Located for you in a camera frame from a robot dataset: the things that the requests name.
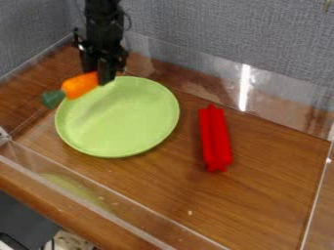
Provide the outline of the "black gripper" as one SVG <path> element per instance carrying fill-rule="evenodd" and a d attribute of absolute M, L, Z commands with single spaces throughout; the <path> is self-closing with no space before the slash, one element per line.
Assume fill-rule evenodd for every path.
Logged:
<path fill-rule="evenodd" d="M 103 86 L 115 79 L 116 70 L 124 71 L 128 52 L 116 40 L 108 45 L 92 46 L 92 43 L 74 29 L 74 47 L 80 51 L 83 72 L 98 70 L 99 85 Z"/>

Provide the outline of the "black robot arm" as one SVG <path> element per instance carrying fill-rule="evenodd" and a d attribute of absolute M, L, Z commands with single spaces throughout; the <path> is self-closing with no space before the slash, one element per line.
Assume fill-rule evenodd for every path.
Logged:
<path fill-rule="evenodd" d="M 83 72 L 98 74 L 98 84 L 110 83 L 126 70 L 128 52 L 122 45 L 126 12 L 122 0 L 84 0 L 84 35 L 74 30 Z"/>

